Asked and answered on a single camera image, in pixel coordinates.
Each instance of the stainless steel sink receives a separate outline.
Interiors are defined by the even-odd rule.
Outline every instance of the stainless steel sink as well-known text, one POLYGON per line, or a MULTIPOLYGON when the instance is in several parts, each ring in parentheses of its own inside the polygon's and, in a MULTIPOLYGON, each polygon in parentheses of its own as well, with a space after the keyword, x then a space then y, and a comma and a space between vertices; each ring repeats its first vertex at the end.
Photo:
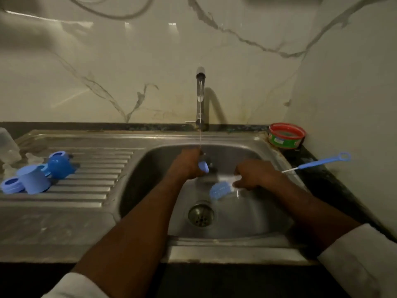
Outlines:
MULTIPOLYGON (((123 194, 120 213, 126 215, 163 178, 183 145, 157 147, 146 153, 134 169, 123 194)), ((235 239, 285 232, 290 218, 274 203, 267 190, 239 190, 211 202, 209 191, 216 182, 233 175, 238 163, 260 159, 253 150, 202 144, 211 172, 189 180, 178 196, 168 234, 180 238, 235 239)))
MULTIPOLYGON (((266 190, 211 202, 209 189, 244 159, 291 168, 265 133, 32 131, 22 153, 65 150, 75 174, 38 195, 0 193, 0 261, 76 262, 161 180, 183 147, 201 143, 211 172, 183 186, 162 261, 308 265, 293 222, 266 190)), ((23 159, 17 166, 26 164, 23 159)), ((295 173, 290 179, 304 186, 295 173)))

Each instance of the faucet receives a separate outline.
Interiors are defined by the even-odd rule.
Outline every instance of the faucet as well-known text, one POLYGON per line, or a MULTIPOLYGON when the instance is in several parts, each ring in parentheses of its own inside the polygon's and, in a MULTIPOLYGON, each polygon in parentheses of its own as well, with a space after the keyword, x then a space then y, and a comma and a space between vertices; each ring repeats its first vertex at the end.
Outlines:
POLYGON ((199 72, 196 75, 197 80, 197 112, 196 112, 196 126, 199 130, 203 131, 206 125, 204 114, 204 81, 205 74, 199 72))

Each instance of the sink drain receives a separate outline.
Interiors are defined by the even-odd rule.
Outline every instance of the sink drain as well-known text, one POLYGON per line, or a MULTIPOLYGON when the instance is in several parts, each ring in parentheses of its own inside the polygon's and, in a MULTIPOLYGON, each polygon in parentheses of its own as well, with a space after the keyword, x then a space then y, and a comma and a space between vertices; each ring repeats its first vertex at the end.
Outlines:
POLYGON ((198 227, 206 227, 214 220, 214 211, 205 204, 199 204, 189 210, 188 218, 190 222, 198 227))

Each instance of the white marble wall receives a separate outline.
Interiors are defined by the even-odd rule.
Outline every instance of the white marble wall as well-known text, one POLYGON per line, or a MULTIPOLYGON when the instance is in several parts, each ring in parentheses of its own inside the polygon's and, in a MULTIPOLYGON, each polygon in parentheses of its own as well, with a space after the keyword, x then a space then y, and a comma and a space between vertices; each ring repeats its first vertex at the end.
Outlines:
POLYGON ((324 0, 324 34, 299 69, 286 121, 307 131, 317 158, 397 236, 397 0, 324 0))
POLYGON ((3 0, 0 120, 283 120, 320 0, 3 0))

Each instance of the white sleeve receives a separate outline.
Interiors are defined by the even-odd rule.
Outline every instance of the white sleeve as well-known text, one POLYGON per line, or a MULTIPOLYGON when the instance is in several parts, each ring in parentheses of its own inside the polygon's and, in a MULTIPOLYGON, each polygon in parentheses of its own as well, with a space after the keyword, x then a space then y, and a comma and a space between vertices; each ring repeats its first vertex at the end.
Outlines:
POLYGON ((95 283, 78 273, 67 273, 42 298, 109 298, 95 283))
POLYGON ((397 244, 369 224, 340 237, 318 260, 352 298, 397 297, 397 244))

